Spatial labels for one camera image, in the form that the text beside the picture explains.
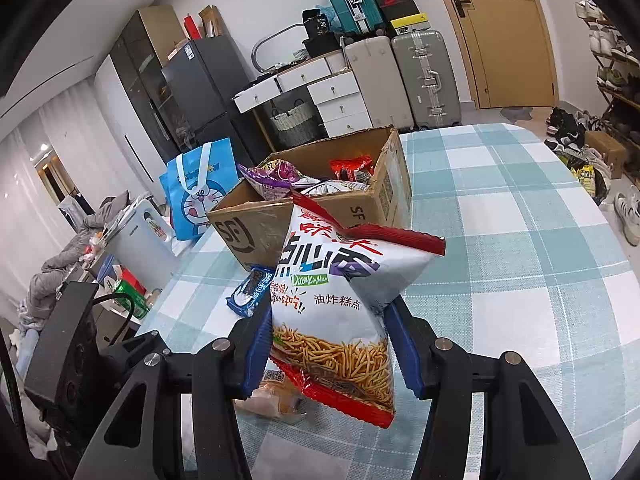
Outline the clear cracker pack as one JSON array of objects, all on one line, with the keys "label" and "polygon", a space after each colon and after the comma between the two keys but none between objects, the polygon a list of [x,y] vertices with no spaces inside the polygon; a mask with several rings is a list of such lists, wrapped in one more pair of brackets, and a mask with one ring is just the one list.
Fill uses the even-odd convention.
[{"label": "clear cracker pack", "polygon": [[302,411],[302,395],[282,370],[266,370],[259,386],[243,406],[256,415],[287,424],[295,424],[306,415]]}]

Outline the white fried noodle snack bag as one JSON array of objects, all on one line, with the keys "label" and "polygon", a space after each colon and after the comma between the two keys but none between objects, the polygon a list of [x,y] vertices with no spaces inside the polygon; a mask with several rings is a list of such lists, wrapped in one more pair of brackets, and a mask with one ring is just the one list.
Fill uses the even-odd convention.
[{"label": "white fried noodle snack bag", "polygon": [[309,399],[386,428],[395,416],[385,308],[445,255],[443,238],[344,228],[296,193],[270,284],[271,357]]}]

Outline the purple candy snack bag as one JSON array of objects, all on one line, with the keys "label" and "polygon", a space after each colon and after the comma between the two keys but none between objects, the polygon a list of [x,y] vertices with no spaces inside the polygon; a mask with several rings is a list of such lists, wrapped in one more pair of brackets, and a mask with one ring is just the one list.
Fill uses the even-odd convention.
[{"label": "purple candy snack bag", "polygon": [[280,200],[292,191],[306,190],[320,180],[302,174],[292,162],[273,159],[260,166],[236,165],[241,176],[264,200]]}]

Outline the white red snack bag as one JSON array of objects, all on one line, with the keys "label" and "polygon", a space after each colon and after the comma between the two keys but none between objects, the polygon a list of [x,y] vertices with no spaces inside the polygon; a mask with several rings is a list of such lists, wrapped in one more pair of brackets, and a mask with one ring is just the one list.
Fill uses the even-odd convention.
[{"label": "white red snack bag", "polygon": [[321,196],[347,192],[367,192],[370,185],[364,182],[325,180],[302,191],[306,196]]}]

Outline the red chip snack bag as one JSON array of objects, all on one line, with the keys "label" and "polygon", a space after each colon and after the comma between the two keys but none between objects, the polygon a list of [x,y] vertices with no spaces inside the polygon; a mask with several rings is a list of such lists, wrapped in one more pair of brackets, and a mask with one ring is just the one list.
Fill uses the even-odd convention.
[{"label": "red chip snack bag", "polygon": [[374,173],[374,163],[369,155],[339,158],[329,161],[337,180],[368,183]]}]

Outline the checkered teal tablecloth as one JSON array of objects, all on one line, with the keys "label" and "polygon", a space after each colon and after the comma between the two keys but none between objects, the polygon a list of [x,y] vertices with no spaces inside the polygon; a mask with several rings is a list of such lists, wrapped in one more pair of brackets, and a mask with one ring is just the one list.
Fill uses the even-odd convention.
[{"label": "checkered teal tablecloth", "polygon": [[[412,228],[446,238],[404,296],[481,356],[518,352],[572,433],[593,479],[639,443],[639,282],[593,200],[536,136],[507,124],[403,134]],[[197,352],[230,330],[226,297],[246,272],[211,229],[186,254],[140,333]],[[254,479],[410,479],[430,404],[394,362],[388,429],[305,399],[295,424],[239,412]]]}]

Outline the blue Doraemon tote bag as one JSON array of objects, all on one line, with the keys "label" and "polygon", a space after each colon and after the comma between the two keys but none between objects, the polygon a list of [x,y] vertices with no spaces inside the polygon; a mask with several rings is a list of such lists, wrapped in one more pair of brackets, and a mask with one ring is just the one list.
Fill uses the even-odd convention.
[{"label": "blue Doraemon tote bag", "polygon": [[207,215],[238,183],[231,140],[206,142],[179,154],[160,176],[177,240],[194,240],[207,229]]}]

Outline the dark grey refrigerator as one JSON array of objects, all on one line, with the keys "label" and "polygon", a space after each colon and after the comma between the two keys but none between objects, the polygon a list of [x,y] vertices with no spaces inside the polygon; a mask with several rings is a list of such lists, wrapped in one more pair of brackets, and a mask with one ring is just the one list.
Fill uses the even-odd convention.
[{"label": "dark grey refrigerator", "polygon": [[188,41],[162,72],[197,144],[228,138],[234,160],[247,167],[272,152],[254,115],[232,101],[250,80],[228,37]]}]

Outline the dark glass cabinet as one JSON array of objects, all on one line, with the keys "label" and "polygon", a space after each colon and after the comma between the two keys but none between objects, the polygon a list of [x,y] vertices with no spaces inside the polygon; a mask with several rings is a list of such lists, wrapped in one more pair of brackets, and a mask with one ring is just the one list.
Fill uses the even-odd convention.
[{"label": "dark glass cabinet", "polygon": [[134,11],[110,57],[146,134],[164,162],[195,146],[195,134],[163,74],[186,36],[172,6]]}]

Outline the woven basket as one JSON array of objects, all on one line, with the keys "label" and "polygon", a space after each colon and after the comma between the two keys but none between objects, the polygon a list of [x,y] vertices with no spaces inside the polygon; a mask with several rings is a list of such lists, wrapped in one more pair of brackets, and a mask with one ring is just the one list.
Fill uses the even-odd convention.
[{"label": "woven basket", "polygon": [[321,138],[322,131],[314,109],[301,99],[296,100],[289,110],[280,110],[273,105],[270,119],[278,141],[285,148],[297,148]]}]

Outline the white drawer desk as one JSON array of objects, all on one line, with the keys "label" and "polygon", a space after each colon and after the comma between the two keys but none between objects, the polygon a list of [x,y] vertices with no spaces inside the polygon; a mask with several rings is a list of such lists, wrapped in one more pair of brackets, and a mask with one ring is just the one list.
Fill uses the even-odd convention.
[{"label": "white drawer desk", "polygon": [[240,91],[233,97],[233,102],[240,113],[245,113],[300,89],[305,89],[309,94],[328,136],[372,128],[359,84],[342,50],[268,75],[250,88]]}]

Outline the wooden shoe rack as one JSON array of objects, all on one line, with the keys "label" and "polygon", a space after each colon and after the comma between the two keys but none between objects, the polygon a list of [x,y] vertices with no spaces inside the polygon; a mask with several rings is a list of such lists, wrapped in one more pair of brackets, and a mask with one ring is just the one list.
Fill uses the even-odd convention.
[{"label": "wooden shoe rack", "polygon": [[588,27],[590,52],[597,62],[596,87],[605,110],[591,116],[589,127],[608,143],[623,147],[620,172],[639,182],[639,57],[592,0],[575,3],[577,17]]}]

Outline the silver suitcase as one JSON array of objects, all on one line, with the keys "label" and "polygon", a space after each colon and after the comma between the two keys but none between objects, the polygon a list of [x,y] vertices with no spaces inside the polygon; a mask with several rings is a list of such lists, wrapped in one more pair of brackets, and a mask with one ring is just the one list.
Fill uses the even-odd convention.
[{"label": "silver suitcase", "polygon": [[461,107],[454,71],[442,34],[425,29],[400,34],[392,47],[416,125],[457,125]]}]

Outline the wooden door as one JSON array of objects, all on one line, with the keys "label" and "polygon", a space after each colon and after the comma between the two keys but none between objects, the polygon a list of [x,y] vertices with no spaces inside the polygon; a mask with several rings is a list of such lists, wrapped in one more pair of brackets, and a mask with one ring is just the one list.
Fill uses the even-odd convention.
[{"label": "wooden door", "polygon": [[479,108],[558,104],[552,45],[539,0],[444,0]]}]

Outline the yellow black box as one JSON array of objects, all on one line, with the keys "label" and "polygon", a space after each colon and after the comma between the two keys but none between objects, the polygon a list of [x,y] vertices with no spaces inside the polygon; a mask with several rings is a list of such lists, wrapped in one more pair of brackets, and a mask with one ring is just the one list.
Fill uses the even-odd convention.
[{"label": "yellow black box", "polygon": [[411,34],[412,32],[420,32],[431,28],[431,23],[425,13],[416,13],[402,18],[395,18],[390,21],[397,35]]}]

